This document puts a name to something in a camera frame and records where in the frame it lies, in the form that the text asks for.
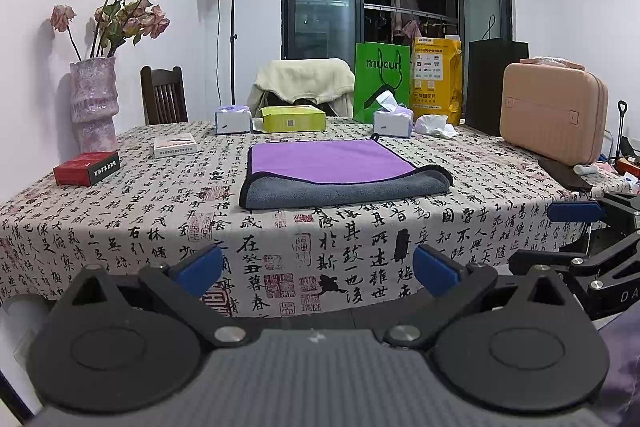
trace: blue gripper pad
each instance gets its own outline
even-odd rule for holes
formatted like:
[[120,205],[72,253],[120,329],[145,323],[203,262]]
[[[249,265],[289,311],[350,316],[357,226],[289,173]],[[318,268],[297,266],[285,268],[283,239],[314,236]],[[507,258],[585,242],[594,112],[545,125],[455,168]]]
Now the blue gripper pad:
[[202,297],[222,275],[224,256],[220,247],[205,251],[173,277],[174,282],[194,297]]
[[556,201],[546,210],[546,217],[554,223],[595,223],[604,216],[597,201]]
[[434,297],[444,295],[461,280],[460,273],[447,264],[446,257],[428,245],[418,245],[414,250],[414,275]]

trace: calligraphy tablecloth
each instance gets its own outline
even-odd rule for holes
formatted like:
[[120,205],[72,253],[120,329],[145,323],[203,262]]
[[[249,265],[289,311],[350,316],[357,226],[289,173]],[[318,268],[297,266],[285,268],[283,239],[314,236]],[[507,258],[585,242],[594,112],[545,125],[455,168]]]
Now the calligraphy tablecloth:
[[[205,245],[225,254],[223,278],[203,297],[231,315],[334,311],[409,295],[415,245],[429,242],[461,264],[505,263],[518,248],[557,250],[581,225],[551,223],[553,200],[575,198],[538,157],[463,126],[453,140],[413,134],[381,142],[416,166],[449,169],[449,194],[330,208],[238,207],[252,144],[364,139],[371,126],[328,119],[324,133],[215,136],[210,122],[145,126],[119,137],[122,168],[94,187],[44,177],[0,206],[0,297],[57,297],[86,264],[111,273],[175,264]],[[197,154],[153,159],[155,136],[191,132]],[[591,174],[593,196],[625,190]]]

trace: chair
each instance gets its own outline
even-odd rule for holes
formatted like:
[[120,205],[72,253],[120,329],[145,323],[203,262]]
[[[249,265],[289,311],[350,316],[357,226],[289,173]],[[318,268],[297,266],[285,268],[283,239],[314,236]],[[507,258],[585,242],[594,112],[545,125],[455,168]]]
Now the chair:
[[145,66],[140,70],[140,81],[146,124],[187,121],[182,70],[178,66],[172,71],[152,70]]

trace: silver bolt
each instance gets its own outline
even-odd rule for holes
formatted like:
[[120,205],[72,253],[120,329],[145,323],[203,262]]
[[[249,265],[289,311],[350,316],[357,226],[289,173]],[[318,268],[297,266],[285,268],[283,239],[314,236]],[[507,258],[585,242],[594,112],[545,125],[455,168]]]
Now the silver bolt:
[[238,326],[222,326],[213,333],[213,336],[220,342],[236,343],[245,338],[246,331]]
[[395,341],[413,342],[420,338],[420,330],[415,326],[398,324],[389,330],[389,336]]

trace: gray ribbed surface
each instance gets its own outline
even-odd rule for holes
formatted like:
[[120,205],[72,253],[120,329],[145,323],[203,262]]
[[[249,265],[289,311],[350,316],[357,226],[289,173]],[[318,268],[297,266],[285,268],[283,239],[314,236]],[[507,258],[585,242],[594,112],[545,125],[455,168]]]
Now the gray ribbed surface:
[[182,393],[117,417],[48,408],[32,427],[604,427],[587,411],[518,419],[447,391],[415,351],[359,331],[274,331],[218,350]]

